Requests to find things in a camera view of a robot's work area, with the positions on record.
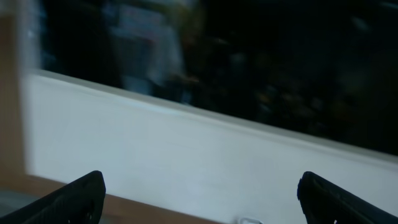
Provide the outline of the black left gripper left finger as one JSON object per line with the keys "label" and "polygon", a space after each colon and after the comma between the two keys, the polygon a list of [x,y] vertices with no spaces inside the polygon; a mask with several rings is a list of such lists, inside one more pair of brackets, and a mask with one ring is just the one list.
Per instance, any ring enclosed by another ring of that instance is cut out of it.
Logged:
{"label": "black left gripper left finger", "polygon": [[94,170],[1,217],[1,224],[98,224],[105,195],[103,175]]}

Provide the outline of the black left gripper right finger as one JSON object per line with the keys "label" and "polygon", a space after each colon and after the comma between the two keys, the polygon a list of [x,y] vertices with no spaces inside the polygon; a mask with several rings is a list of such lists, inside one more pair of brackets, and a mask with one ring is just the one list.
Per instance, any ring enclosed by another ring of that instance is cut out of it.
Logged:
{"label": "black left gripper right finger", "polygon": [[397,217],[306,171],[297,198],[308,224],[397,224]]}

